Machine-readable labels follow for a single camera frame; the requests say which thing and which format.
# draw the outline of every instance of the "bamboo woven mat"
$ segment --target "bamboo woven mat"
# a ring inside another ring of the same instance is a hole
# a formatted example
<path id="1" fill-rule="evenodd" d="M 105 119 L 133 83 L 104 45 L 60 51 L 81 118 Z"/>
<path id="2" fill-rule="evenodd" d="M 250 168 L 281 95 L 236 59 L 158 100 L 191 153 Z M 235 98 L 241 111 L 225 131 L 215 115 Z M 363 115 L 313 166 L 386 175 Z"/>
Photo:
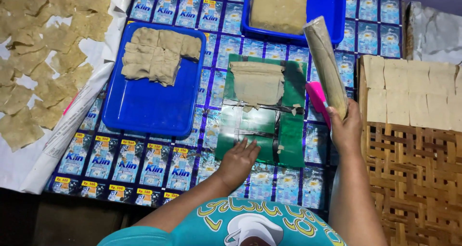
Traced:
<path id="1" fill-rule="evenodd" d="M 361 149 L 389 245 L 462 245 L 462 133 L 367 122 L 357 66 Z"/>

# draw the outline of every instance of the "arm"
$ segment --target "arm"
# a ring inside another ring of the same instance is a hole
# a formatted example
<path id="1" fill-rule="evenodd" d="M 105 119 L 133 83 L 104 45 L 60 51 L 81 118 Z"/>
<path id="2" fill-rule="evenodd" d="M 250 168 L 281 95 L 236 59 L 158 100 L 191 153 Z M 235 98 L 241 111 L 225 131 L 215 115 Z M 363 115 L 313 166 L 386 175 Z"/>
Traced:
<path id="1" fill-rule="evenodd" d="M 191 190 L 159 207 L 134 226 L 151 226 L 171 232 L 199 205 L 206 201 L 229 196 L 250 174 L 260 147 L 253 141 L 247 148 L 247 138 L 237 143 L 223 157 L 218 170 Z"/>
<path id="2" fill-rule="evenodd" d="M 361 155 L 362 121 L 358 104 L 349 99 L 343 121 L 328 107 L 332 141 L 340 154 L 332 190 L 329 225 L 350 246 L 385 246 L 387 241 L 369 188 L 366 163 Z"/>

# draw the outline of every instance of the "blue plastic tray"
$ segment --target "blue plastic tray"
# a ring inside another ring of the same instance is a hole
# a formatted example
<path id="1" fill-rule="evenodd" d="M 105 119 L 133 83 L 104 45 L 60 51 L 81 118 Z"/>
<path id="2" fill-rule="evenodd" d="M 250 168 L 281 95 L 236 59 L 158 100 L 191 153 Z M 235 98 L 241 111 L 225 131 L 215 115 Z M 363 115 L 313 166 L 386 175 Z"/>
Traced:
<path id="1" fill-rule="evenodd" d="M 199 62 L 182 59 L 174 87 L 163 87 L 159 83 L 149 82 L 147 78 L 127 80 L 121 74 L 125 43 L 130 42 L 135 30 L 141 27 L 172 30 L 202 40 Z M 102 117 L 104 124 L 112 128 L 154 134 L 187 135 L 193 125 L 194 105 L 199 90 L 205 44 L 204 33 L 196 30 L 141 22 L 127 25 L 104 103 Z"/>
<path id="2" fill-rule="evenodd" d="M 264 35 L 269 35 L 270 37 L 273 36 L 273 38 L 270 38 L 270 41 L 292 39 L 295 44 L 308 45 L 304 35 L 286 34 L 249 26 L 250 4 L 250 0 L 244 0 L 243 19 L 241 22 L 241 31 L 245 32 L 247 36 L 262 38 Z M 346 0 L 307 0 L 306 21 L 309 22 L 321 15 L 324 16 L 332 44 L 338 44 L 343 40 L 345 33 L 345 7 Z"/>

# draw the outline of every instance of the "pink brush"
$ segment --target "pink brush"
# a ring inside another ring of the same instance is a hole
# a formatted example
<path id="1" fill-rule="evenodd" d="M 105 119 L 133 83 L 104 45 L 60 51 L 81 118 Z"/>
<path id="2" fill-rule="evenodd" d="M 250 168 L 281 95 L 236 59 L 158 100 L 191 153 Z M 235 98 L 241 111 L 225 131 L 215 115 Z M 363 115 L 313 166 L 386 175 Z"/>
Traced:
<path id="1" fill-rule="evenodd" d="M 315 107 L 316 112 L 322 113 L 324 120 L 326 120 L 327 126 L 330 130 L 330 117 L 327 114 L 326 107 L 324 106 L 324 101 L 326 97 L 324 96 L 324 91 L 320 82 L 309 82 L 305 85 L 306 91 L 308 92 L 309 99 Z"/>

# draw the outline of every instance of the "plastic-wrapped rolling pin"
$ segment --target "plastic-wrapped rolling pin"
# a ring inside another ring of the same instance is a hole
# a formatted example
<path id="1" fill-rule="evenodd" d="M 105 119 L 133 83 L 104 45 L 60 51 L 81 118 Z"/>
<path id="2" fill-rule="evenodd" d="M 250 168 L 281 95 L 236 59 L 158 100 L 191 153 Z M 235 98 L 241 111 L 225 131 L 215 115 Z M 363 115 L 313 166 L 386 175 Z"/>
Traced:
<path id="1" fill-rule="evenodd" d="M 306 23 L 303 26 L 303 32 L 308 41 L 309 51 L 313 57 L 322 89 L 326 94 L 327 104 L 336 108 L 340 118 L 344 119 L 348 111 L 347 92 L 335 62 L 324 17 L 320 16 Z"/>

